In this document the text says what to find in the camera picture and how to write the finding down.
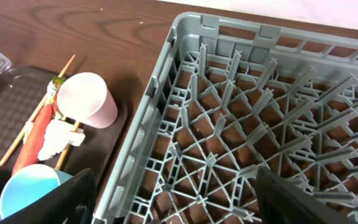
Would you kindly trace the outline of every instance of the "stick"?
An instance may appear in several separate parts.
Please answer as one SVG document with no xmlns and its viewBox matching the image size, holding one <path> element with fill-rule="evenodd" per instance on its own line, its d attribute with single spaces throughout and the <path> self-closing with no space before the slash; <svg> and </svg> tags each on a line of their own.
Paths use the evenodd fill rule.
<svg viewBox="0 0 358 224">
<path fill-rule="evenodd" d="M 74 127 L 71 130 L 72 132 L 76 132 L 78 127 L 80 126 L 80 122 L 79 121 L 75 121 Z M 70 145 L 67 144 L 66 147 L 63 149 L 62 153 L 60 154 L 59 160 L 57 161 L 57 164 L 55 166 L 56 170 L 60 170 L 62 168 L 63 163 L 66 160 L 66 157 L 68 155 L 68 150 L 70 149 Z"/>
<path fill-rule="evenodd" d="M 71 59 L 67 62 L 66 66 L 63 68 L 63 70 L 60 72 L 59 74 L 59 78 L 63 77 L 67 68 L 70 66 L 71 62 L 73 61 L 75 55 L 73 55 L 71 57 Z M 47 94 L 45 94 L 45 96 L 42 98 L 41 102 L 38 104 L 37 108 L 34 110 L 34 112 L 31 114 L 28 122 L 33 122 L 35 120 L 35 118 L 38 116 L 38 113 L 40 112 L 40 110 L 42 109 L 42 107 L 44 107 L 44 104 L 47 100 Z M 13 141 L 13 143 L 11 144 L 11 146 L 9 147 L 9 149 L 6 151 L 4 157 L 1 159 L 0 161 L 0 166 L 5 165 L 5 163 L 8 161 L 8 159 L 12 156 L 13 152 L 15 151 L 15 149 L 17 148 L 17 146 L 20 144 L 20 141 L 23 139 L 24 137 L 24 127 L 22 128 L 22 130 L 20 131 L 20 133 L 17 135 L 16 139 Z"/>
</svg>

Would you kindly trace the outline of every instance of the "gray basket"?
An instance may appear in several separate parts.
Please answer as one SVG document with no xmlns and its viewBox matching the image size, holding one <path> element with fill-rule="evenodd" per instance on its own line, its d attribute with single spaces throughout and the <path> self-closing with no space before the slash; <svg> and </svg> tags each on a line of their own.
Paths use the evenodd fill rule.
<svg viewBox="0 0 358 224">
<path fill-rule="evenodd" d="M 245 30 L 255 36 L 248 38 Z M 343 107 L 338 109 L 335 102 Z M 112 223 L 114 217 L 129 214 L 126 222 L 137 217 L 142 223 L 185 223 L 183 212 L 195 206 L 211 223 L 233 217 L 239 223 L 260 222 L 251 206 L 256 203 L 252 185 L 260 166 L 323 203 L 344 207 L 342 211 L 358 222 L 358 192 L 348 185 L 358 184 L 358 128 L 350 124 L 354 119 L 358 122 L 358 40 L 195 12 L 180 14 L 94 223 Z M 346 138 L 330 133 L 338 130 Z M 179 139 L 183 133 L 187 138 Z M 166 146 L 159 146 L 160 138 L 168 139 Z M 215 145 L 223 152 L 213 152 Z M 162 156 L 153 156 L 156 150 Z M 237 161 L 243 152 L 254 161 Z M 188 170 L 188 161 L 200 166 Z M 332 169 L 333 164 L 345 172 Z M 228 181 L 219 178 L 219 170 Z M 154 188 L 143 197 L 139 190 L 151 176 Z M 176 187 L 185 179 L 193 194 Z M 217 191 L 228 205 L 213 202 Z M 161 194 L 169 196 L 173 207 L 156 217 L 153 206 Z M 242 199 L 245 194 L 248 200 Z M 178 206 L 175 195 L 185 197 L 187 205 Z M 224 213 L 217 217 L 211 207 Z"/>
</svg>

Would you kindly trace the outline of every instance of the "brown table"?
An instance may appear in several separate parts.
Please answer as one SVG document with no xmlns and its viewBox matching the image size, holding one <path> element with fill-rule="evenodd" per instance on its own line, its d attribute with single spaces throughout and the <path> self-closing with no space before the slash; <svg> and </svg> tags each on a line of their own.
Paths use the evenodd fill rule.
<svg viewBox="0 0 358 224">
<path fill-rule="evenodd" d="M 185 11 L 358 39 L 358 30 L 153 0 L 5 0 L 0 1 L 0 51 L 15 66 L 54 72 L 76 54 L 68 74 L 94 72 L 105 78 L 113 97 L 127 103 L 130 124 L 172 21 Z"/>
</svg>

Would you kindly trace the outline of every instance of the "dark brown tray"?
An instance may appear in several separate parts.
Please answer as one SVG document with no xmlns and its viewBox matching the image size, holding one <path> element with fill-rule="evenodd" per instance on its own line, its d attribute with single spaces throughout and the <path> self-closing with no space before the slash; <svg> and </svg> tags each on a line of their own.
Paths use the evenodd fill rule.
<svg viewBox="0 0 358 224">
<path fill-rule="evenodd" d="M 54 75 L 32 67 L 13 68 L 0 75 L 0 160 L 44 97 Z M 117 102 L 117 106 L 119 114 L 111 126 L 104 129 L 80 126 L 84 129 L 85 140 L 80 147 L 71 150 L 63 171 L 74 175 L 84 168 L 92 168 L 96 183 L 99 183 L 127 118 L 126 106 L 121 102 Z M 21 147 L 17 147 L 6 165 L 0 167 L 0 191 L 11 177 Z M 55 167 L 59 156 L 55 155 L 44 164 Z"/>
</svg>

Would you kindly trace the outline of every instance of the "chopstick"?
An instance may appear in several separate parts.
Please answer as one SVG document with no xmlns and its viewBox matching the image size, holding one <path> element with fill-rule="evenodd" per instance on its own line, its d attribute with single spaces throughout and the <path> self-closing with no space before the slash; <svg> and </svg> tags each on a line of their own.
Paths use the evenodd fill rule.
<svg viewBox="0 0 358 224">
<path fill-rule="evenodd" d="M 67 62 L 66 66 L 60 72 L 60 74 L 58 76 L 59 78 L 64 76 L 67 68 L 70 66 L 70 64 L 73 61 L 74 57 L 75 57 L 75 55 L 73 55 L 71 57 L 71 59 Z M 35 120 L 35 118 L 38 116 L 38 113 L 40 112 L 40 110 L 44 107 L 46 100 L 47 100 L 47 94 L 45 94 L 45 96 L 42 98 L 41 102 L 38 104 L 37 108 L 31 114 L 28 122 L 33 122 Z M 20 133 L 17 135 L 16 139 L 13 141 L 13 143 L 9 147 L 9 149 L 5 152 L 4 157 L 2 157 L 2 159 L 0 161 L 0 166 L 5 165 L 5 163 L 8 161 L 8 159 L 12 156 L 13 152 L 15 151 L 17 146 L 20 144 L 20 141 L 23 139 L 24 132 L 25 132 L 25 129 L 23 127 L 22 130 L 20 131 Z"/>
<path fill-rule="evenodd" d="M 71 130 L 72 132 L 76 132 L 78 127 L 80 126 L 79 121 L 75 121 L 74 127 Z M 66 160 L 66 157 L 68 155 L 68 150 L 70 149 L 70 144 L 67 144 L 66 147 L 63 149 L 62 153 L 60 154 L 59 160 L 57 161 L 57 164 L 55 166 L 55 169 L 60 170 L 63 166 L 63 163 Z"/>
</svg>

